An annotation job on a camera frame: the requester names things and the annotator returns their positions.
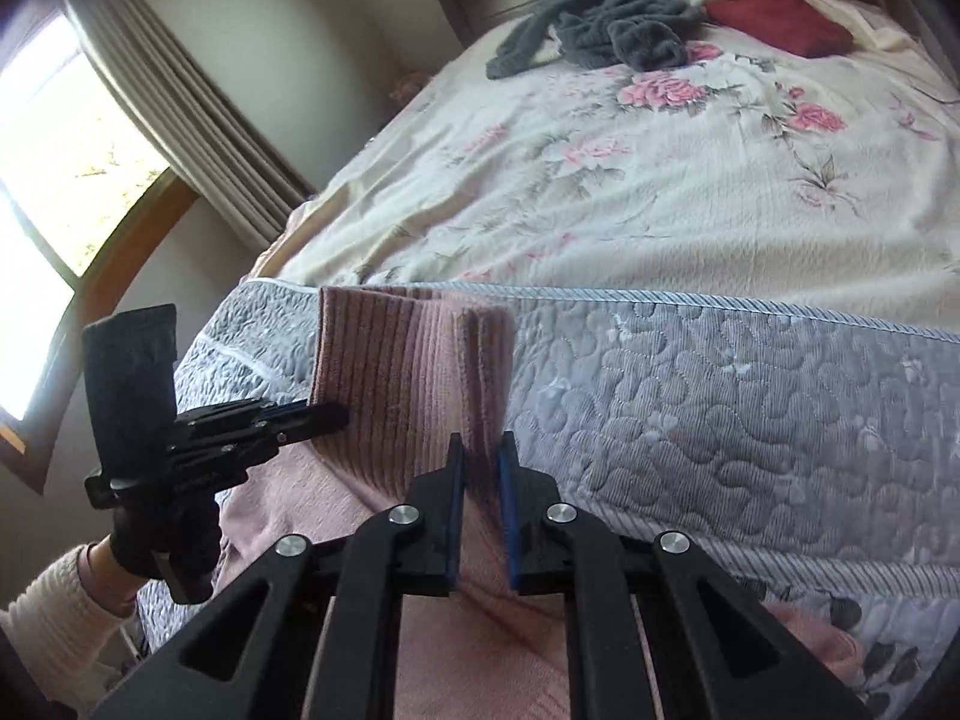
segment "window frame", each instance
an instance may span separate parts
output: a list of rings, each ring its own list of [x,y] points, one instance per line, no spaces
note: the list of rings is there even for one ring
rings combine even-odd
[[[0,428],[13,433],[25,449],[21,452],[0,431],[0,463],[36,493],[43,493],[56,437],[83,372],[83,327],[116,310],[136,274],[196,199],[198,194],[168,167],[133,204],[83,274],[76,276],[70,271],[73,280],[67,283],[73,286],[74,295],[50,341],[47,360],[23,419],[0,407]],[[44,247],[49,247],[26,215],[18,215],[18,220],[26,220],[32,228],[31,233],[24,227],[35,245],[39,238]],[[56,269],[47,250],[40,251]]]

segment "silver bolt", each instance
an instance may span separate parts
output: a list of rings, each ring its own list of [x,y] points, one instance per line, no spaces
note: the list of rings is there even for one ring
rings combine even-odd
[[[284,536],[277,541],[274,551],[283,557],[296,557],[304,553],[306,545],[307,541],[303,536]]]
[[[568,503],[555,503],[549,509],[546,509],[546,518],[551,522],[565,525],[568,522],[573,522],[573,520],[577,518],[577,509]]]
[[[661,536],[661,549],[671,555],[683,555],[690,548],[690,539],[683,533],[668,531]]]
[[[419,519],[419,509],[416,506],[401,503],[390,509],[388,519],[395,525],[413,525]]]

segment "white blanket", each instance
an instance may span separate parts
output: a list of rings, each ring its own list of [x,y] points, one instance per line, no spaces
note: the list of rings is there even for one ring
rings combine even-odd
[[[503,25],[254,274],[743,295],[960,330],[957,91],[894,23],[821,5],[859,30],[851,55],[704,28],[695,64],[641,76],[488,80]]]

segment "window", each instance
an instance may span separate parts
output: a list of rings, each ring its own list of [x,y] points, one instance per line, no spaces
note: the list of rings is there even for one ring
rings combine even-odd
[[[98,253],[166,167],[64,15],[0,73],[0,437],[8,447],[25,451],[18,425]]]

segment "black glove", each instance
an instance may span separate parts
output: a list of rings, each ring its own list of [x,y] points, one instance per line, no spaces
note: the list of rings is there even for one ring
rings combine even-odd
[[[163,509],[114,509],[110,550],[133,576],[165,579],[154,554],[159,553],[168,556],[171,569],[181,579],[208,583],[220,558],[220,507],[212,495],[205,495]]]

